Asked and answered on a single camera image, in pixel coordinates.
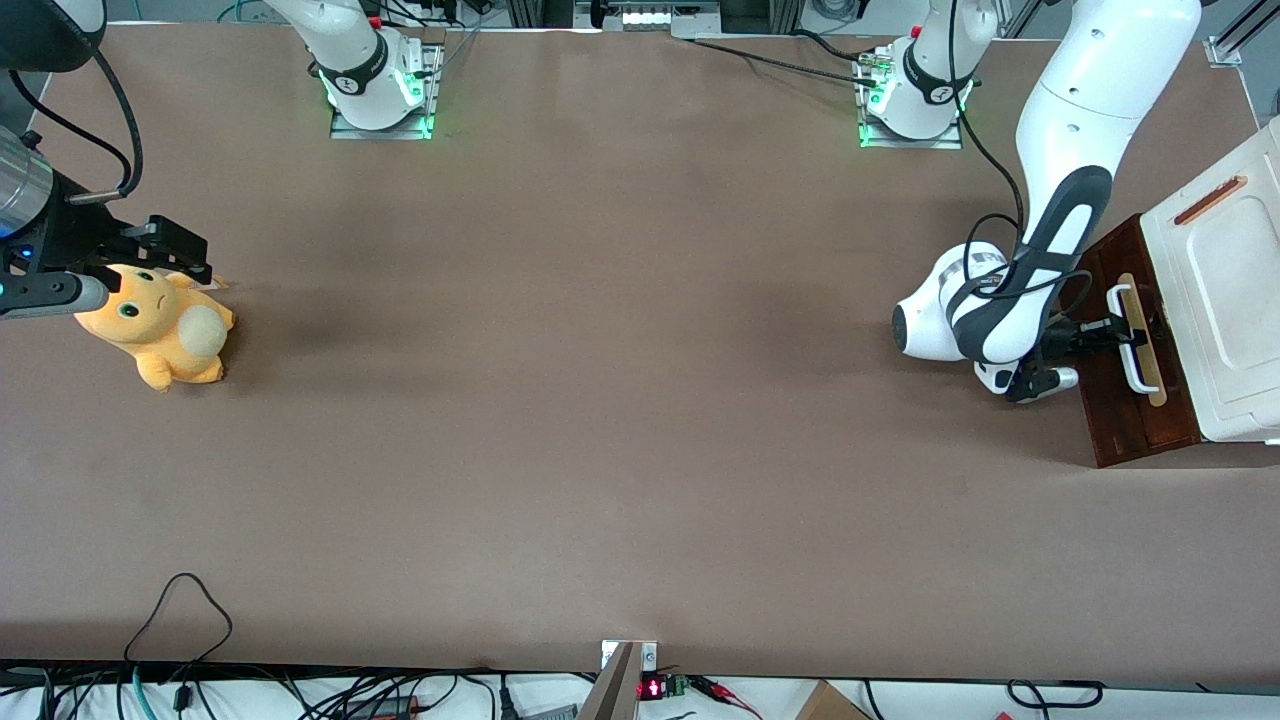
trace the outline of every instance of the red wire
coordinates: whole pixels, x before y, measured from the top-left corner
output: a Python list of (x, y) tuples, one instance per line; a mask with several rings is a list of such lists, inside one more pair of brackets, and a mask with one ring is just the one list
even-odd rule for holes
[(739, 707), (741, 710), (750, 712), (751, 715), (755, 715), (755, 720), (764, 720), (764, 717), (760, 716), (760, 714), (756, 712), (754, 707), (748, 705), (745, 700), (733, 694), (733, 691), (726, 688), (724, 685), (716, 683), (714, 685), (712, 685), (712, 692), (716, 693), (716, 697), (724, 700), (733, 707)]
[(751, 715), (755, 715), (755, 720), (764, 720), (764, 717), (762, 717), (760, 714), (756, 712), (754, 707), (751, 707), (750, 705), (742, 702), (740, 698), (731, 700), (730, 705), (733, 705), (733, 707), (741, 707), (742, 710), (750, 712)]

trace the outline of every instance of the plush toy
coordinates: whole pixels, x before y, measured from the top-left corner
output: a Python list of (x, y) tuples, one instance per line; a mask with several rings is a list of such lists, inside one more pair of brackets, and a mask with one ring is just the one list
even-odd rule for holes
[(76, 319), (88, 332), (128, 352), (138, 374), (160, 392), (173, 380), (214, 383), (223, 379), (218, 357), (236, 314), (192, 290), (182, 273), (111, 265), (120, 274), (120, 291), (106, 305)]

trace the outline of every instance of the white handle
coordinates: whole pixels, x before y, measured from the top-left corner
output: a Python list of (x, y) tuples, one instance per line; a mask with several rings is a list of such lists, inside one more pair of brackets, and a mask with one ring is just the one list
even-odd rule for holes
[[(1124, 304), (1120, 302), (1120, 293), (1130, 290), (1133, 288), (1129, 283), (1119, 283), (1107, 291), (1107, 307), (1111, 309), (1112, 315), (1125, 316)], [(1138, 356), (1133, 352), (1133, 345), (1126, 342), (1119, 350), (1120, 364), (1124, 365), (1124, 379), (1129, 382), (1129, 389), (1140, 395), (1156, 395), (1160, 392), (1158, 387), (1151, 387), (1142, 382), (1142, 373), (1138, 372)]]

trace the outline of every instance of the table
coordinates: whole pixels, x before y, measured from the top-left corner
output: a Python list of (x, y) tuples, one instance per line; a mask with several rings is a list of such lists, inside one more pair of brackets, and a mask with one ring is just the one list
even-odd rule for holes
[[(893, 304), (1010, 205), (972, 149), (859, 149), (847, 86), (658, 35), (481, 35), (421, 143), (329, 141), (288, 28), (104, 47), (147, 152), (118, 215), (207, 237), (242, 320), (227, 380), (169, 396), (69, 318), (0, 327), (0, 655), (118, 657), (192, 570), (221, 660), (585, 670), (625, 637), (723, 674), (1280, 671), (1275, 469), (1092, 470), (1078, 395), (1011, 407), (895, 350)], [(1015, 173), (1052, 49), (980, 68)], [(124, 142), (93, 69), (46, 99)], [(1100, 231), (1253, 128), (1192, 47)], [(184, 588), (140, 655), (219, 629)]]

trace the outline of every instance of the wooden drawer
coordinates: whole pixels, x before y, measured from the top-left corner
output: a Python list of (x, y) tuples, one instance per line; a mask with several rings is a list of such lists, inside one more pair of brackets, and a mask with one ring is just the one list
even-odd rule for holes
[[(1178, 360), (1178, 348), (1165, 320), (1164, 302), (1160, 288), (1156, 287), (1139, 215), (1129, 218), (1089, 247), (1079, 266), (1093, 273), (1093, 288), (1079, 310), (1073, 313), (1073, 319), (1078, 322), (1107, 316), (1106, 291), (1116, 284), (1121, 274), (1133, 274), (1147, 315), (1156, 361), (1169, 393), (1165, 405), (1153, 407), (1146, 396), (1129, 389), (1117, 352), (1075, 360), (1098, 468), (1202, 442), (1183, 366)], [(1069, 284), (1062, 291), (1062, 297), (1073, 297), (1076, 288), (1075, 283)]]

